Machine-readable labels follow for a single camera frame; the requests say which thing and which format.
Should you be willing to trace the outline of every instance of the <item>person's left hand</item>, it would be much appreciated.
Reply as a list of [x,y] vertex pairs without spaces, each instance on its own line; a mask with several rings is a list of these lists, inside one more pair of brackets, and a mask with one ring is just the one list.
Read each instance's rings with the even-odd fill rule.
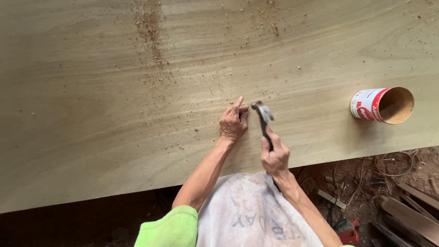
[[228,107],[219,120],[219,132],[221,137],[237,142],[248,129],[247,117],[248,106],[241,105],[244,98],[241,96],[233,105]]

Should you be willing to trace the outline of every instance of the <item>can opening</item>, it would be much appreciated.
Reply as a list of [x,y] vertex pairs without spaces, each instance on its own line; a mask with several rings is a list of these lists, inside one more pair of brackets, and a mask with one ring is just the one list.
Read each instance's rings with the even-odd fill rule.
[[403,87],[394,87],[383,94],[378,111],[384,122],[399,124],[410,117],[414,107],[412,93]]

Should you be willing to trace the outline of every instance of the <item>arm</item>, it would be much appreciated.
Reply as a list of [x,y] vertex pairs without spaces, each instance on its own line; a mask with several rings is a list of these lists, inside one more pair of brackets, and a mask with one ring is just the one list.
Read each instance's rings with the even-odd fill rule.
[[248,106],[241,106],[243,100],[241,96],[233,107],[227,108],[219,120],[221,137],[183,184],[172,203],[172,208],[188,205],[197,212],[200,210],[220,175],[227,155],[248,128]]
[[273,142],[273,151],[270,152],[268,140],[262,137],[261,161],[264,169],[273,177],[284,198],[302,215],[325,247],[342,246],[337,234],[300,188],[294,175],[288,170],[290,150],[282,144],[281,138],[270,127],[267,127],[267,134]]

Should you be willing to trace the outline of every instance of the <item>forearm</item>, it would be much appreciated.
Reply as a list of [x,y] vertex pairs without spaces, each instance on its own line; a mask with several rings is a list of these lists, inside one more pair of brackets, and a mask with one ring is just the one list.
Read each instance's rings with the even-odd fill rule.
[[273,177],[284,198],[302,215],[325,247],[340,247],[342,243],[305,192],[300,188],[294,175],[288,171]]
[[172,208],[188,205],[200,210],[204,200],[212,191],[227,155],[234,146],[234,142],[227,138],[219,138],[215,147],[206,155],[195,168],[178,192]]

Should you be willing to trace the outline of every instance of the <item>hammer head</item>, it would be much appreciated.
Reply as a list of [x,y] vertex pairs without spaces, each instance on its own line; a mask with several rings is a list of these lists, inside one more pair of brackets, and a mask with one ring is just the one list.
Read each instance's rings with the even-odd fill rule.
[[259,101],[253,102],[252,109],[256,110],[259,117],[262,118],[264,120],[264,122],[266,122],[267,124],[268,124],[267,115],[270,117],[270,119],[272,121],[274,120],[274,117],[270,111],[270,108],[268,108],[268,106],[264,105],[264,103],[262,103],[262,101],[259,100]]

